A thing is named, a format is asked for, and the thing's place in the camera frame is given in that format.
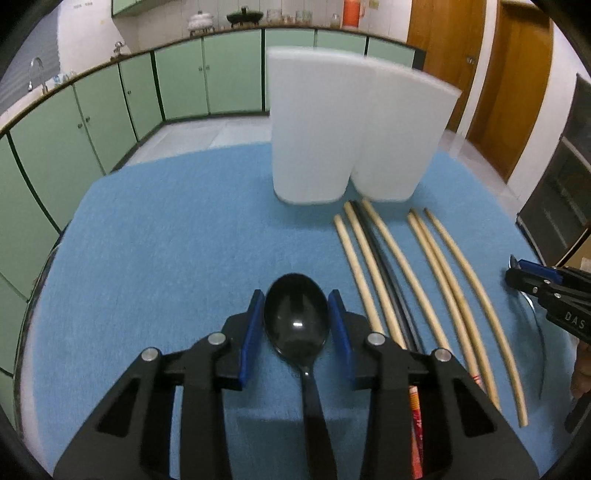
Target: white plastic container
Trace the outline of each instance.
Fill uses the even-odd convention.
[[[407,200],[435,155],[461,91],[419,70],[374,59],[368,65],[375,75],[351,178],[372,200]]]
[[[363,145],[373,72],[358,54],[267,49],[273,186],[288,203],[343,196]]]
[[[406,200],[460,91],[389,61],[336,50],[267,49],[273,186],[288,203],[334,202],[353,180],[372,200]]]

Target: wooden stick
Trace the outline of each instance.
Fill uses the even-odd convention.
[[[402,269],[404,276],[406,277],[408,283],[413,289],[418,303],[421,306],[421,309],[423,310],[425,318],[427,319],[427,323],[431,327],[431,331],[433,332],[433,336],[435,337],[437,345],[451,352],[452,349],[449,345],[449,342],[447,341],[447,336],[445,335],[443,328],[441,328],[441,323],[439,323],[439,319],[435,314],[435,310],[433,309],[431,302],[429,301],[425,291],[423,290],[423,287],[421,286],[421,283],[419,282],[417,276],[414,274],[413,269],[411,268],[406,257],[404,256],[404,253],[402,253],[402,250],[396,243],[396,240],[394,240],[394,237],[390,233],[390,230],[388,230],[388,227],[381,219],[381,217],[378,215],[378,212],[375,211],[371,203],[366,199],[363,199],[361,203],[363,205],[363,208],[365,208],[365,210],[367,211],[369,217],[372,219],[374,225],[378,228],[385,242],[388,244],[388,247],[392,251],[394,258],[396,258],[398,265],[400,265],[400,268]]]
[[[426,208],[425,214],[431,220],[431,222],[439,232],[439,235],[441,235],[441,238],[443,238],[443,241],[446,243],[449,250],[451,250],[453,256],[456,258],[462,271],[466,275],[468,282],[470,282],[470,285],[474,289],[476,297],[482,305],[482,309],[484,310],[486,318],[488,319],[491,329],[495,334],[496,341],[501,350],[503,361],[505,362],[505,367],[507,368],[507,372],[509,374],[509,379],[511,380],[511,387],[513,389],[513,396],[515,398],[515,405],[517,407],[517,417],[519,420],[519,426],[525,427],[528,424],[525,395],[523,392],[523,387],[521,385],[519,372],[517,371],[515,357],[513,356],[513,351],[511,351],[511,346],[509,345],[507,337],[505,336],[505,332],[503,331],[503,327],[501,326],[501,321],[499,320],[499,317],[496,315],[495,309],[492,306],[492,302],[489,296],[487,295],[486,290],[482,286],[480,279],[478,279],[478,276],[474,272],[474,269],[472,268],[466,257],[464,257],[464,254],[457,246],[452,236],[447,232],[446,228],[437,219],[437,217],[435,217],[435,215],[433,215]]]
[[[355,233],[355,237],[357,238],[357,242],[359,243],[361,253],[363,253],[365,263],[368,266],[369,275],[371,276],[371,279],[374,282],[374,287],[376,292],[378,293],[379,302],[382,305],[382,311],[384,312],[384,318],[386,320],[386,325],[388,325],[388,330],[390,331],[392,340],[394,340],[402,348],[406,349],[407,346],[404,342],[404,338],[402,337],[402,331],[400,330],[398,319],[396,318],[396,314],[394,313],[392,302],[390,301],[390,297],[388,297],[388,292],[386,291],[384,279],[379,274],[378,265],[376,264],[375,258],[371,253],[371,249],[369,248],[368,241],[365,238],[365,235],[363,234],[363,230],[361,229],[359,220],[357,219],[357,216],[353,211],[353,207],[349,202],[345,203],[345,213],[347,214],[349,222],[353,227],[353,233]]]
[[[378,298],[382,305],[382,310],[384,312],[384,318],[386,318],[386,324],[388,325],[390,337],[392,337],[392,340],[399,344],[400,347],[406,350],[407,346],[402,336],[402,331],[400,329],[398,319],[396,318],[392,302],[386,290],[384,279],[382,278],[382,275],[380,275],[378,265],[371,251],[371,247],[369,246],[368,240],[365,237],[361,224],[359,223],[359,219],[357,218],[357,215],[355,214],[353,206],[350,202],[345,203],[345,212],[349,218],[349,222],[353,227],[353,232],[355,233],[355,237],[357,238],[357,242],[361,248],[361,252],[363,253],[363,257],[365,259],[366,265],[368,266],[368,270],[372,277],[372,281],[374,282],[375,289],[378,292]],[[417,387],[413,385],[408,387],[408,393],[410,396],[410,406],[413,415],[414,434],[411,436],[411,443],[413,447],[413,477],[421,478],[423,476],[423,469],[421,466],[421,460],[423,458],[423,421]]]
[[[335,226],[336,231],[339,234],[340,242],[343,245],[343,249],[345,250],[345,255],[349,261],[351,272],[353,272],[353,278],[357,284],[357,289],[359,290],[359,295],[361,296],[365,314],[368,316],[369,325],[374,332],[378,332],[383,335],[384,328],[382,327],[382,322],[379,320],[378,309],[375,307],[374,299],[372,298],[368,284],[365,281],[365,276],[363,274],[363,270],[361,269],[361,265],[359,264],[359,260],[357,259],[357,254],[355,253],[355,249],[353,248],[353,244],[351,243],[351,239],[347,233],[347,227],[345,227],[345,223],[343,222],[343,219],[340,217],[340,215],[335,215]]]
[[[480,367],[480,371],[482,372],[482,379],[486,387],[486,392],[491,398],[491,402],[493,402],[495,407],[497,407],[497,410],[501,411],[501,401],[499,399],[499,392],[496,387],[495,376],[492,373],[491,363],[488,359],[488,355],[486,354],[486,349],[484,347],[484,343],[482,342],[480,331],[478,331],[476,321],[474,320],[474,315],[472,315],[472,311],[468,305],[468,302],[466,301],[466,297],[464,297],[460,284],[457,282],[457,278],[453,274],[449,263],[447,263],[443,252],[439,248],[439,245],[433,238],[431,232],[427,229],[427,225],[425,225],[423,219],[420,218],[414,210],[411,210],[409,215],[413,216],[416,220],[418,227],[422,230],[423,235],[431,248],[431,251],[439,263],[439,266],[443,270],[445,279],[447,280],[449,287],[452,290],[453,297],[456,299],[457,306],[460,309],[462,323],[468,332],[470,341],[472,343],[472,348],[476,354],[476,359],[478,360],[478,365]]]
[[[412,227],[414,234],[416,235],[418,242],[421,244],[423,251],[427,257],[427,261],[433,270],[433,274],[439,283],[439,287],[441,289],[441,293],[443,293],[443,298],[446,301],[447,308],[449,309],[449,313],[452,317],[453,326],[456,329],[457,339],[460,342],[460,346],[462,347],[462,352],[464,353],[464,359],[466,360],[466,366],[470,375],[477,379],[480,376],[478,370],[478,363],[476,362],[476,356],[474,354],[474,350],[472,345],[470,344],[470,339],[468,337],[468,333],[466,331],[466,326],[464,325],[464,321],[462,319],[462,314],[457,306],[456,300],[453,296],[452,289],[447,282],[443,270],[429,245],[427,238],[423,230],[421,229],[420,225],[417,222],[417,219],[412,213],[408,214],[408,223]]]

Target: green kitchen cabinet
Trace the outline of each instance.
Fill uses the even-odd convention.
[[[262,109],[261,30],[203,39],[211,113]]]
[[[318,34],[316,35],[316,47],[351,51],[363,55],[365,53],[366,38],[365,35],[318,30]]]
[[[313,47],[314,30],[299,28],[269,28],[265,30],[265,48],[267,47]],[[267,70],[265,69],[265,109],[271,107],[269,98]]]
[[[152,58],[149,53],[119,64],[123,88],[138,140],[142,140],[162,123],[158,94],[154,83]]]
[[[368,57],[376,57],[378,59],[393,61],[394,63],[399,63],[406,67],[412,67],[414,50],[397,43],[370,38],[368,44]]]
[[[118,14],[132,5],[135,5],[137,0],[113,0],[113,15]]]
[[[0,372],[0,405],[14,427],[14,384],[12,378],[2,372]]]
[[[1,138],[0,273],[23,296],[30,295],[57,237],[56,230],[22,178],[8,139]]]
[[[166,119],[207,115],[202,40],[157,50],[155,56]]]
[[[109,173],[137,142],[117,65],[76,82],[74,90],[96,155]]]
[[[10,133],[33,188],[63,229],[90,185],[102,177],[73,87],[45,100]]]
[[[0,368],[14,373],[14,357],[27,302],[1,276],[0,305]]]

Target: spoon bowl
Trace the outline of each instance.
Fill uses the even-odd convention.
[[[324,293],[312,279],[292,273],[277,280],[266,298],[269,340],[289,364],[310,370],[330,330]]]

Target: tile floor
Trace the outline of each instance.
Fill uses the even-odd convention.
[[[156,161],[211,148],[231,147],[271,141],[271,119],[267,116],[198,120],[160,129],[143,145],[127,165]],[[464,138],[445,131],[439,149],[461,161],[496,197],[511,218],[522,207],[494,168]]]

